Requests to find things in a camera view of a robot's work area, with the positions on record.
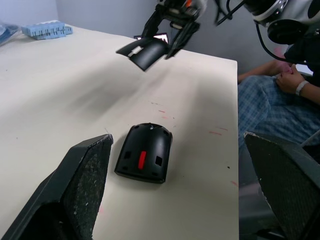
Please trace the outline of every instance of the white table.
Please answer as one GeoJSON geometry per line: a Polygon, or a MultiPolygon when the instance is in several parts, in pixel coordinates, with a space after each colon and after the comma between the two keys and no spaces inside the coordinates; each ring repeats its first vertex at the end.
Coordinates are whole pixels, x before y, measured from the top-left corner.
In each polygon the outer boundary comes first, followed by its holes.
{"type": "Polygon", "coordinates": [[[0,47],[0,236],[70,147],[109,132],[95,240],[238,239],[237,63],[183,50],[144,73],[115,54],[131,41],[75,27],[0,47]],[[114,173],[148,122],[173,133],[161,185],[114,173]]]}

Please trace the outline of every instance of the hand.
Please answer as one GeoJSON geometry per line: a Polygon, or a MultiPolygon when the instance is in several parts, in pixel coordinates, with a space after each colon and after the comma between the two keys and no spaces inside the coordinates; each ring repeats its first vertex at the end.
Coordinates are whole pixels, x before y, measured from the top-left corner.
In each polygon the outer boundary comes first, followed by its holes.
{"type": "Polygon", "coordinates": [[[296,94],[297,87],[300,83],[302,83],[305,79],[304,77],[298,72],[296,65],[293,64],[292,67],[292,74],[283,72],[276,80],[276,84],[279,88],[287,93],[287,94],[296,94]]]}

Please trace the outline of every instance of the black cable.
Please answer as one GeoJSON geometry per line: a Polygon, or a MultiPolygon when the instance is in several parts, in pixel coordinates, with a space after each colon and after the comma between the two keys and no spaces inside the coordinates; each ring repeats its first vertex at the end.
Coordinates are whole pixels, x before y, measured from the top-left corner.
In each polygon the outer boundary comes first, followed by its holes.
{"type": "Polygon", "coordinates": [[[246,0],[243,0],[242,2],[240,2],[232,11],[230,11],[230,0],[227,0],[226,2],[226,6],[227,6],[227,9],[228,9],[228,14],[225,15],[221,20],[218,20],[217,21],[217,18],[219,18],[219,16],[217,15],[217,17],[215,18],[215,24],[217,26],[219,26],[220,24],[222,24],[225,20],[227,19],[232,19],[232,15],[239,9],[241,8],[244,4],[246,3],[246,0]]]}
{"type": "Polygon", "coordinates": [[[226,7],[226,10],[228,11],[228,14],[230,14],[230,13],[231,13],[231,10],[230,10],[230,0],[227,0],[227,1],[226,1],[225,7],[226,7]]]}
{"type": "Polygon", "coordinates": [[[232,20],[232,15],[229,15],[228,13],[226,13],[222,9],[221,4],[220,4],[220,0],[214,0],[214,1],[217,6],[217,11],[216,11],[216,16],[215,16],[214,22],[217,24],[217,22],[219,21],[220,14],[222,14],[224,16],[224,18],[232,20]]]}
{"type": "Polygon", "coordinates": [[[289,59],[289,58],[282,58],[282,57],[278,57],[277,55],[274,55],[265,45],[264,43],[264,40],[262,39],[262,36],[261,36],[261,32],[260,32],[260,28],[259,28],[259,23],[258,22],[254,22],[255,23],[255,26],[256,26],[256,31],[258,33],[258,37],[259,37],[259,40],[260,40],[260,43],[263,47],[263,49],[271,56],[273,57],[274,59],[277,59],[279,61],[283,61],[283,62],[287,62],[287,63],[290,63],[290,64],[301,64],[301,65],[316,65],[316,66],[320,66],[320,62],[304,62],[304,61],[296,61],[296,60],[292,60],[292,59],[289,59]]]}

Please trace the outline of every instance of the black shirt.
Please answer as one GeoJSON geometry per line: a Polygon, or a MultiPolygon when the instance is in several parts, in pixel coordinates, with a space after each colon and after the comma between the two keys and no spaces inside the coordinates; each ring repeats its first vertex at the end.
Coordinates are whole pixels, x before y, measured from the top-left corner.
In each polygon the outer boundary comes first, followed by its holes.
{"type": "Polygon", "coordinates": [[[317,87],[320,87],[320,26],[311,26],[305,35],[300,38],[284,54],[285,58],[295,61],[307,61],[319,63],[319,65],[308,64],[313,71],[313,76],[307,80],[317,87]]]}

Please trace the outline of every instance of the white wristband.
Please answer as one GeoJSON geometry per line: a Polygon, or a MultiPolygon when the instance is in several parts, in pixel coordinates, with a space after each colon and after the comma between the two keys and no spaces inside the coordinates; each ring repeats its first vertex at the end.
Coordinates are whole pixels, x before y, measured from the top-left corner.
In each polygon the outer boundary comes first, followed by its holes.
{"type": "Polygon", "coordinates": [[[308,83],[309,83],[309,82],[308,82],[307,80],[304,80],[303,82],[301,82],[301,83],[298,85],[298,87],[296,88],[295,94],[298,95],[298,96],[300,96],[300,92],[301,92],[302,88],[303,88],[306,84],[308,84],[308,83]]]}

